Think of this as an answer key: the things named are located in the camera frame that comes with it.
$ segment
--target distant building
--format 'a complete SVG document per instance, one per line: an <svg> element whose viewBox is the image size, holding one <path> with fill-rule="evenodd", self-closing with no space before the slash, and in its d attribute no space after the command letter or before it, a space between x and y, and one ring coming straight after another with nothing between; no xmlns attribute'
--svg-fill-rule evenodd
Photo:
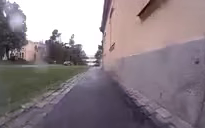
<svg viewBox="0 0 205 128"><path fill-rule="evenodd" d="M42 42L28 41L28 44L23 46L19 57L26 61L42 60L46 56L46 46Z"/></svg>

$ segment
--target yellow building wall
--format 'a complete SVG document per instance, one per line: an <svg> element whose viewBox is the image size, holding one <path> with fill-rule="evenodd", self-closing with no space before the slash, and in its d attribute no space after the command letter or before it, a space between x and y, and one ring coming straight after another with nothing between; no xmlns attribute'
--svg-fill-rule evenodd
<svg viewBox="0 0 205 128"><path fill-rule="evenodd" d="M169 0L144 22L137 16L147 0L113 0L106 23L105 67L118 58L152 51L205 35L204 0ZM115 49L109 48L115 42Z"/></svg>

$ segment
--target window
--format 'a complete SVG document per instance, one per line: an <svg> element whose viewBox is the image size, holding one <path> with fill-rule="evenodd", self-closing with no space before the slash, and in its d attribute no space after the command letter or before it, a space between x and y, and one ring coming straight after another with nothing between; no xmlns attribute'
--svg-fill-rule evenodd
<svg viewBox="0 0 205 128"><path fill-rule="evenodd" d="M151 14L166 3L168 0L149 0L145 7L139 12L138 16L145 21Z"/></svg>
<svg viewBox="0 0 205 128"><path fill-rule="evenodd" d="M113 15L113 12L114 12L114 8L112 7L111 8L111 12L110 12L110 19L111 19L112 15Z"/></svg>
<svg viewBox="0 0 205 128"><path fill-rule="evenodd" d="M115 43L113 43L113 44L111 45L109 51L112 52L112 51L114 50L114 48L115 48Z"/></svg>

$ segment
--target roof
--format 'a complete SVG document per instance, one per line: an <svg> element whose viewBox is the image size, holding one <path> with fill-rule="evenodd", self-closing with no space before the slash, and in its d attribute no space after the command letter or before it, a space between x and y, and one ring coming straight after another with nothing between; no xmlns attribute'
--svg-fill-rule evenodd
<svg viewBox="0 0 205 128"><path fill-rule="evenodd" d="M110 10L112 0L104 0L104 9L103 9L103 17L102 17L102 22L101 22L101 27L100 31L104 33L105 27L106 27L106 22Z"/></svg>

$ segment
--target building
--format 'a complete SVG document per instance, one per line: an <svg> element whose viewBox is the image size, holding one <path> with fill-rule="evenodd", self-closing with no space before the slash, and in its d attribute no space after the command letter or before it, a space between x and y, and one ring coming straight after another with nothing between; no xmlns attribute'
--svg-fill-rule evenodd
<svg viewBox="0 0 205 128"><path fill-rule="evenodd" d="M26 61L40 61L46 56L46 46L42 42L28 43L21 48L20 58Z"/></svg>
<svg viewBox="0 0 205 128"><path fill-rule="evenodd" d="M103 68L205 127L205 1L105 0Z"/></svg>

